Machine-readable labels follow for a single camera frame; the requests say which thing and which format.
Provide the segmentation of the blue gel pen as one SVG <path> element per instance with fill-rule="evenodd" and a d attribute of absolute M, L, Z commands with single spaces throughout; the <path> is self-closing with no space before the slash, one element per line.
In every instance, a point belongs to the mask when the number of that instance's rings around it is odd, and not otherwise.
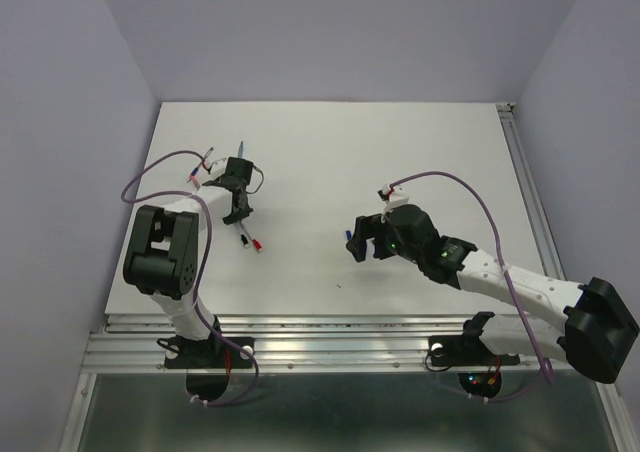
<path fill-rule="evenodd" d="M 196 183 L 198 181 L 198 176 L 202 174 L 209 174 L 212 169 L 212 164 L 209 161 L 209 157 L 213 153 L 214 148 L 210 147 L 204 155 L 201 157 L 200 162 L 194 167 L 194 169 L 190 172 L 187 181 L 191 183 Z"/>

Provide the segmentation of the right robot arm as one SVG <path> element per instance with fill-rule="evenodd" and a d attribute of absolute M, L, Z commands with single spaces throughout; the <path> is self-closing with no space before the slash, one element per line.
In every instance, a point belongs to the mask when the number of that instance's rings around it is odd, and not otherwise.
<path fill-rule="evenodd" d="M 583 376 L 614 383 L 639 336 L 639 325 L 607 281 L 553 279 L 498 259 L 474 244 L 440 234 L 419 207 L 359 216 L 347 243 L 354 259 L 400 257 L 429 280 L 490 297 L 523 313 L 480 311 L 457 335 L 436 340 L 438 368 L 512 366 L 523 356 L 569 364 Z"/>

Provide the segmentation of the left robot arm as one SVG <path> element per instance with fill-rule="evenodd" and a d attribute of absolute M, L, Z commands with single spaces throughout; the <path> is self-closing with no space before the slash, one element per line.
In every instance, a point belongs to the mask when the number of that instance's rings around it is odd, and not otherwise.
<path fill-rule="evenodd" d="M 253 212 L 252 175 L 263 176 L 262 170 L 239 155 L 199 159 L 189 176 L 193 192 L 178 191 L 177 202 L 137 210 L 123 263 L 124 281 L 155 302 L 174 327 L 173 337 L 158 341 L 168 368 L 214 367 L 231 359 L 218 318 L 197 292 L 206 262 L 198 257 L 200 232 L 211 233 L 220 220 L 236 228 L 244 246 L 261 249 L 244 220 Z"/>

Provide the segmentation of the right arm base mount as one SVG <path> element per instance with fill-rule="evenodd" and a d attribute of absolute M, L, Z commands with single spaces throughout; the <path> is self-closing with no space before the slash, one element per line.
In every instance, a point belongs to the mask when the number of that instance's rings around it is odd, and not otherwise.
<path fill-rule="evenodd" d="M 444 371 L 452 367 L 519 365 L 520 357 L 517 354 L 498 355 L 481 341 L 486 324 L 495 316 L 493 312 L 478 312 L 464 322 L 461 333 L 433 337 L 424 359 L 425 366 L 435 371 Z"/>

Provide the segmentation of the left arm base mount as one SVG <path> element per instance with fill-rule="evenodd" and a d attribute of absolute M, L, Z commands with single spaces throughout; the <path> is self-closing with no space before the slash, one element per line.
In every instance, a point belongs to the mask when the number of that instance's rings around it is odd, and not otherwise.
<path fill-rule="evenodd" d="M 253 349 L 254 339 L 237 337 L 233 339 L 233 342 L 243 348 L 243 353 L 234 347 L 225 345 L 213 334 L 200 341 L 179 336 L 156 340 L 156 344 L 165 353 L 164 367 L 166 369 L 251 369 L 252 363 L 246 356 L 246 352 Z"/>

